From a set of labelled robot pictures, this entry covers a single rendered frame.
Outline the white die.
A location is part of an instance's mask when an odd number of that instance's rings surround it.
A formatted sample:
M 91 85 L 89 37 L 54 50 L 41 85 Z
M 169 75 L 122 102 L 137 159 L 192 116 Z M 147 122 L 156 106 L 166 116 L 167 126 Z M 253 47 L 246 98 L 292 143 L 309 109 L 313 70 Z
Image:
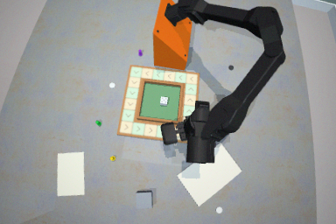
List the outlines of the white die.
M 168 97 L 161 97 L 160 105 L 167 106 Z

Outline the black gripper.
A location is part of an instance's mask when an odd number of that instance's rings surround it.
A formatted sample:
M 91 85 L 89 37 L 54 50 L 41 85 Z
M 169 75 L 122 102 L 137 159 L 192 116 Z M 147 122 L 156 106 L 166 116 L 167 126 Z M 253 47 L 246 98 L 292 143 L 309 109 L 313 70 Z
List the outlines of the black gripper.
M 185 117 L 183 122 L 178 122 L 178 124 L 177 124 L 178 126 L 176 126 L 177 130 L 175 130 L 173 122 L 164 123 L 160 126 L 164 144 L 167 145 L 167 144 L 177 143 L 178 142 L 177 134 L 179 134 L 180 140 L 182 142 L 188 140 L 188 139 L 186 139 L 186 134 L 190 133 L 190 137 L 192 135 L 195 135 L 187 127 L 188 118 L 189 118 L 189 115 Z

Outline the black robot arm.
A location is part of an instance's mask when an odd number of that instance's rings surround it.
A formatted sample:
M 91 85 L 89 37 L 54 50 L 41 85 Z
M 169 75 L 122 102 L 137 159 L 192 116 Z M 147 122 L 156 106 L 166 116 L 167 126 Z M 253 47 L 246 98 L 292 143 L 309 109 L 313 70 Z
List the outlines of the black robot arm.
M 209 19 L 244 28 L 262 39 L 264 45 L 264 52 L 232 94 L 221 99 L 211 111 L 209 101 L 195 101 L 195 110 L 187 120 L 188 129 L 195 135 L 185 134 L 186 162 L 213 164 L 215 141 L 221 141 L 242 126 L 250 104 L 285 62 L 281 40 L 284 28 L 277 9 L 271 6 L 244 10 L 204 0 L 178 0 L 174 5 L 167 4 L 164 16 L 174 26 L 189 18 L 200 25 Z

